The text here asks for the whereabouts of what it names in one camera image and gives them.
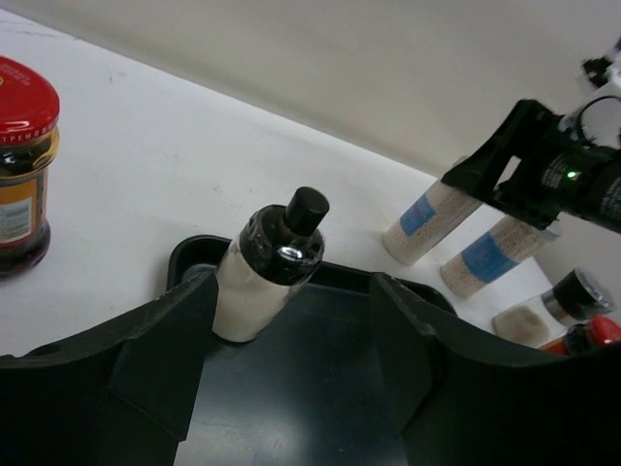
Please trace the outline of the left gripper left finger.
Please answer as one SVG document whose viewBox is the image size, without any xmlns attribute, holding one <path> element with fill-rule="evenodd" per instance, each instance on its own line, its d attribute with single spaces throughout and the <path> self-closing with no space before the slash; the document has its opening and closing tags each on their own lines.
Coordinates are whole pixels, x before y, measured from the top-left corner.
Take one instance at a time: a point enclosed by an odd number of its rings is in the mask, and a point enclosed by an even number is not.
<svg viewBox="0 0 621 466">
<path fill-rule="evenodd" d="M 201 274 L 134 310 L 1 358 L 4 465 L 171 465 L 213 348 Z"/>
</svg>

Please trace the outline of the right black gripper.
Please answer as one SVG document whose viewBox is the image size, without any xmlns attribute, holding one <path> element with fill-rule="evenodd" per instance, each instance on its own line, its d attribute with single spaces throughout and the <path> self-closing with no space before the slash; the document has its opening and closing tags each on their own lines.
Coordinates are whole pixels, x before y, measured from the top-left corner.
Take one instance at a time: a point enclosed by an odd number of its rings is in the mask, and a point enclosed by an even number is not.
<svg viewBox="0 0 621 466">
<path fill-rule="evenodd" d="M 620 103 L 597 97 L 566 117 L 522 99 L 472 155 L 441 178 L 457 189 L 531 226 L 548 226 L 558 211 L 580 218 L 620 217 L 620 149 L 601 146 L 584 122 L 591 110 Z"/>
</svg>

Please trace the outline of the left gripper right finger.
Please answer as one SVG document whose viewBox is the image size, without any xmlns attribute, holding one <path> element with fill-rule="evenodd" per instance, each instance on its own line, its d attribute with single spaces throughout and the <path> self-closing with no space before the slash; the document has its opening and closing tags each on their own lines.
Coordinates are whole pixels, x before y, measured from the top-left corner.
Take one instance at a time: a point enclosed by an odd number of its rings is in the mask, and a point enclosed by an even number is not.
<svg viewBox="0 0 621 466">
<path fill-rule="evenodd" d="M 373 338 L 411 465 L 616 465 L 620 347 L 566 357 L 500 339 L 376 273 Z"/>
</svg>

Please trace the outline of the silver lid blue label jar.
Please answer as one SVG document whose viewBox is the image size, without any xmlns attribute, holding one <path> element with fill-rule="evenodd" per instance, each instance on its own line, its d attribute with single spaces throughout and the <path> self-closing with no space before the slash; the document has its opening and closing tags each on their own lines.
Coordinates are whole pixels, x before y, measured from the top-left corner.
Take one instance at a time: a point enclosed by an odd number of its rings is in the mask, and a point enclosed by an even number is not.
<svg viewBox="0 0 621 466">
<path fill-rule="evenodd" d="M 383 245 L 399 263 L 412 266 L 481 204 L 437 180 L 383 234 Z"/>
</svg>

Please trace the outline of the black top grinder bottle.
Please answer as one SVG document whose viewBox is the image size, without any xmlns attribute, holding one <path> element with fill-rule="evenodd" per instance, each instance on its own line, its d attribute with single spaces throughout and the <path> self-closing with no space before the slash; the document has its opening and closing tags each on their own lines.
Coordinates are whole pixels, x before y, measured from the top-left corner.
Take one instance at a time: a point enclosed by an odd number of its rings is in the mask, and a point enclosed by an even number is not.
<svg viewBox="0 0 621 466">
<path fill-rule="evenodd" d="M 542 294 L 492 318 L 495 334 L 512 343 L 540 348 L 563 330 L 615 311 L 612 294 L 589 272 L 574 268 Z"/>
</svg>

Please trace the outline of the black cap salt bottle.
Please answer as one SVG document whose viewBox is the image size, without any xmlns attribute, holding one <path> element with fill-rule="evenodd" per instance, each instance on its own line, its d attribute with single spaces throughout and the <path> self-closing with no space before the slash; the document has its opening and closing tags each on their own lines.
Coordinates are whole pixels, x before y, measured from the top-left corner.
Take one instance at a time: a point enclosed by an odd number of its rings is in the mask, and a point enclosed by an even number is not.
<svg viewBox="0 0 621 466">
<path fill-rule="evenodd" d="M 325 251 L 319 224 L 330 210 L 318 190 L 301 186 L 286 205 L 252 214 L 216 267 L 212 332 L 232 343 L 254 340 L 318 270 Z"/>
</svg>

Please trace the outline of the red lid sauce jar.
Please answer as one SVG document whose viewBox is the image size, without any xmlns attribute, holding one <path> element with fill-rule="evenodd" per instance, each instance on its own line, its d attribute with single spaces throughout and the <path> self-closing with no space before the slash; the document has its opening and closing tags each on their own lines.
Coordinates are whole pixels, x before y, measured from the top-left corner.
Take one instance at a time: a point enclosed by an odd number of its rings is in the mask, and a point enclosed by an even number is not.
<svg viewBox="0 0 621 466">
<path fill-rule="evenodd" d="M 1 278 L 38 265 L 48 252 L 49 166 L 57 156 L 60 100 L 31 68 L 1 58 Z"/>
</svg>

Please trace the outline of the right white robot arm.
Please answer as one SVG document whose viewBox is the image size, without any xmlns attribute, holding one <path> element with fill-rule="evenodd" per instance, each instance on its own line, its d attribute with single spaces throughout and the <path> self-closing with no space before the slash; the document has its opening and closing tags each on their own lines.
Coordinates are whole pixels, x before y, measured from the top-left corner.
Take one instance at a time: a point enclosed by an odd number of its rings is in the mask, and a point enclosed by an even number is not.
<svg viewBox="0 0 621 466">
<path fill-rule="evenodd" d="M 620 231 L 620 150 L 586 138 L 537 100 L 518 101 L 493 135 L 441 181 L 538 230 L 560 213 Z"/>
</svg>

